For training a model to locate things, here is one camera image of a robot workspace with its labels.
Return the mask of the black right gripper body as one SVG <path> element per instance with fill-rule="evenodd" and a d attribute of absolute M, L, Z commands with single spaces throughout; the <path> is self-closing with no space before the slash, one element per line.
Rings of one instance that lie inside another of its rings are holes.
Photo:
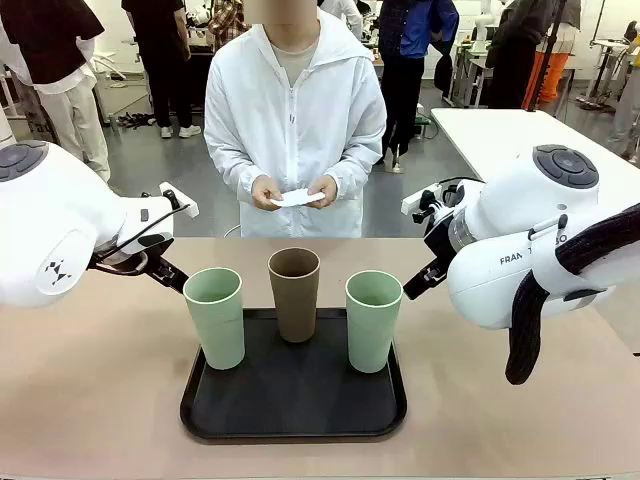
<path fill-rule="evenodd" d="M 448 268 L 456 255 L 456 250 L 449 239 L 449 225 L 453 214 L 432 214 L 428 217 L 424 233 L 424 243 L 431 250 L 435 258 L 430 262 L 430 268 Z"/>

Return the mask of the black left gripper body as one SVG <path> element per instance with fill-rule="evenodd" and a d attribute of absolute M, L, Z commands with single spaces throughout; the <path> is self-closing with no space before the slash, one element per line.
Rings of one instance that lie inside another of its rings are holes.
<path fill-rule="evenodd" d="M 116 276 L 140 276 L 149 263 L 146 252 L 127 254 L 122 251 L 102 251 L 92 255 L 88 269 Z"/>

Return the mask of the person's left hand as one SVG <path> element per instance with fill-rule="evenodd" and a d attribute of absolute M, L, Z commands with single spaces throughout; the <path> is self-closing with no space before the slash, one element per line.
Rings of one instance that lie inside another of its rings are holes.
<path fill-rule="evenodd" d="M 308 193 L 311 196 L 318 195 L 320 193 L 324 195 L 323 198 L 308 203 L 309 207 L 321 210 L 330 206 L 336 200 L 337 185 L 331 176 L 323 175 L 315 180 L 308 189 Z"/>

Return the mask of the person's right hand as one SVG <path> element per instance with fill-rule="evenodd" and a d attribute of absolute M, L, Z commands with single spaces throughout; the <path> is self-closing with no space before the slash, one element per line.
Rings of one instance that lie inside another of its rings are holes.
<path fill-rule="evenodd" d="M 264 211 L 280 209 L 277 202 L 283 200 L 277 183 L 269 176 L 260 175 L 252 184 L 252 201 L 256 208 Z"/>

